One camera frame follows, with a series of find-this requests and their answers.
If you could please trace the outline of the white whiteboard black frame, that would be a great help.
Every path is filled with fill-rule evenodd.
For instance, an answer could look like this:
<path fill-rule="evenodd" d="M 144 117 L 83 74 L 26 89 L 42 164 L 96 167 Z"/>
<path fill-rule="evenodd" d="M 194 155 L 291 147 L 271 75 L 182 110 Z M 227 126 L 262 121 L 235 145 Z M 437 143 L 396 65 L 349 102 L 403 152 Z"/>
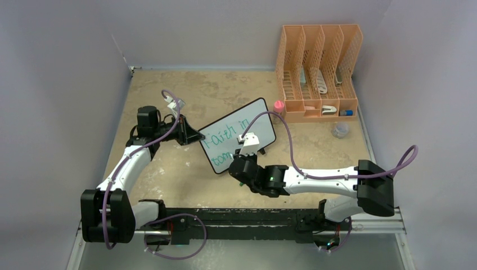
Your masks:
<path fill-rule="evenodd" d="M 232 155 L 241 148 L 238 136 L 243 134 L 259 113 L 265 111 L 268 111 L 265 99 L 257 98 L 199 130 L 205 136 L 200 141 L 202 149 L 215 174 L 228 170 L 233 160 Z M 275 129 L 268 114 L 260 116 L 248 132 L 258 135 L 260 150 L 276 140 Z"/>

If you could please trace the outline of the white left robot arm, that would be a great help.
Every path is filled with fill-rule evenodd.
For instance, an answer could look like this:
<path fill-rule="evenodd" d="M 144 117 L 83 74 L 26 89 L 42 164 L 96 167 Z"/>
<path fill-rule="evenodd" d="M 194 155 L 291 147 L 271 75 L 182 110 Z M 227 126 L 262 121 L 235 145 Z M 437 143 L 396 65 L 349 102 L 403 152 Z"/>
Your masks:
<path fill-rule="evenodd" d="M 83 240 L 105 242 L 112 248 L 116 243 L 129 243 L 135 230 L 144 225 L 163 229 L 168 222 L 163 201 L 144 199 L 131 206 L 128 194 L 161 142 L 174 140 L 184 146 L 204 138 L 182 114 L 166 123 L 160 120 L 155 106 L 140 107 L 121 160 L 100 185 L 85 190 L 80 197 Z"/>

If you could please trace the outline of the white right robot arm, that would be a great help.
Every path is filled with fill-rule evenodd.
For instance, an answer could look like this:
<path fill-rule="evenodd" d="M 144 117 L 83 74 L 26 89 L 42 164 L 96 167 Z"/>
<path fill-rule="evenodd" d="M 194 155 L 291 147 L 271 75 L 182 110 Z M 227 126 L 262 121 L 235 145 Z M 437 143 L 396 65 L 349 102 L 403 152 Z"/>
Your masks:
<path fill-rule="evenodd" d="M 302 193 L 335 194 L 316 213 L 317 224 L 329 229 L 359 213 L 377 217 L 394 215 L 393 177 L 369 160 L 341 169 L 301 169 L 287 165 L 257 164 L 255 157 L 237 155 L 229 166 L 231 177 L 251 192 L 276 198 Z"/>

